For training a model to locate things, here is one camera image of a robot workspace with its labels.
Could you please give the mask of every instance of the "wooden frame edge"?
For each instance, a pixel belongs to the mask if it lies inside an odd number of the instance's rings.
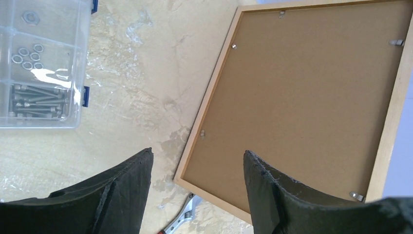
[[[378,145],[377,156],[370,177],[367,189],[366,202],[382,199],[384,185],[386,183],[387,171],[389,170],[390,159],[393,153],[394,142],[396,141],[397,129],[406,99],[407,89],[413,69],[413,15],[410,20],[409,29],[401,55],[399,68],[392,96],[390,97],[389,108],[387,109],[386,120],[384,121],[383,132],[381,133]]]
[[[199,131],[200,131],[200,126],[202,125],[204,118],[205,118],[205,113],[208,110],[209,103],[212,99],[212,95],[215,91],[215,88],[218,84],[218,79],[221,74],[221,70],[223,65],[225,64],[226,57],[228,55],[228,50],[230,48],[230,44],[232,43],[232,40],[234,38],[238,22],[241,18],[242,15],[242,10],[240,7],[237,8],[234,18],[232,19],[232,23],[229,27],[226,39],[224,41],[224,44],[222,46],[220,55],[218,56],[218,60],[215,64],[214,71],[212,72],[211,79],[209,80],[208,87],[206,88],[204,98],[202,99],[201,106],[199,107],[198,114],[196,115],[193,127],[191,129],[191,132],[189,133],[189,137],[187,140],[187,143],[185,145],[184,151],[182,153],[182,157],[179,161],[178,168],[176,169],[174,181],[175,183],[179,184],[179,181],[181,181],[181,176],[184,174],[185,169],[187,167],[187,162],[189,159],[190,154],[192,153],[193,149],[193,144],[196,142]]]
[[[194,143],[196,142],[198,135],[200,133],[200,127],[204,121],[205,113],[208,110],[210,101],[212,99],[215,88],[218,84],[219,76],[222,71],[222,67],[225,64],[225,60],[230,49],[230,45],[236,34],[238,23],[244,12],[248,11],[266,11],[266,10],[285,10],[292,8],[303,8],[303,7],[327,7],[329,5],[337,4],[357,4],[359,3],[369,3],[378,2],[380,0],[305,0],[305,1],[290,1],[290,2],[278,2],[271,4],[261,4],[261,5],[250,5],[250,6],[239,6],[235,12],[232,23],[229,27],[226,39],[222,46],[220,55],[218,57],[217,63],[215,65],[214,71],[212,73],[211,79],[209,81],[208,87],[206,89],[204,98],[201,102],[198,114],[194,121],[193,127],[189,134],[187,143],[185,145],[182,157],[179,161],[175,176],[173,181],[182,186],[185,189],[201,196],[206,201],[218,206],[219,208],[233,214],[234,216],[244,220],[245,222],[252,224],[251,216],[249,213],[239,209],[238,207],[231,205],[220,198],[210,194],[209,192],[193,185],[182,179],[190,155],[192,153]],[[400,60],[399,69],[397,71],[396,80],[394,83],[394,89],[390,99],[390,104],[388,112],[386,115],[386,120],[384,123],[384,128],[382,136],[380,139],[377,156],[375,159],[375,164],[370,179],[366,201],[374,201],[376,199],[381,199],[384,184],[386,181],[387,170],[390,165],[390,158],[393,151],[394,141],[397,133],[397,128],[400,122],[401,113],[403,110],[404,100],[407,94],[407,89],[410,81],[410,75],[413,69],[413,18],[411,19],[410,26],[408,29],[408,34],[405,41],[405,46],[403,49],[402,57]]]

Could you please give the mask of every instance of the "clear plastic organizer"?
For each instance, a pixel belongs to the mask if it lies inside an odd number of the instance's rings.
[[[80,123],[92,0],[0,0],[0,128]]]

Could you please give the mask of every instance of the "floor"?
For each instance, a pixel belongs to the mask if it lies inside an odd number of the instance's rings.
[[[76,130],[2,130],[0,201],[46,197],[146,147],[155,162],[142,224],[157,233],[188,191],[172,182],[227,30],[255,0],[105,0],[93,15],[85,85],[90,106]],[[253,233],[202,202],[176,234]]]

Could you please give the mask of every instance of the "wrench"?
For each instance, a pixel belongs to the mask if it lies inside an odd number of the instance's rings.
[[[202,201],[199,196],[190,193],[177,217],[158,234],[172,234],[183,223],[195,219],[195,208]]]

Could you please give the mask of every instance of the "hex nut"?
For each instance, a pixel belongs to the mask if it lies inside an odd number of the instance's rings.
[[[12,56],[13,63],[21,64],[23,63],[23,57],[20,55],[13,55]]]
[[[44,51],[44,47],[43,47],[42,45],[40,45],[40,44],[35,44],[35,45],[33,46],[33,50],[36,51],[36,52],[38,52],[38,53],[41,53],[41,52]]]
[[[44,68],[43,63],[41,63],[41,62],[35,62],[35,63],[33,64],[33,67],[34,67],[35,69],[43,69],[43,68]]]
[[[30,54],[30,51],[27,48],[21,47],[19,49],[19,55],[26,57],[26,56],[29,56],[29,54]]]
[[[34,11],[26,11],[21,16],[23,20],[28,24],[37,25],[40,22],[40,19],[36,12]]]
[[[40,55],[36,52],[31,53],[30,54],[30,59],[33,60],[33,61],[39,61],[40,60]]]
[[[26,70],[32,70],[33,69],[33,64],[28,61],[24,61],[21,66],[26,69]]]

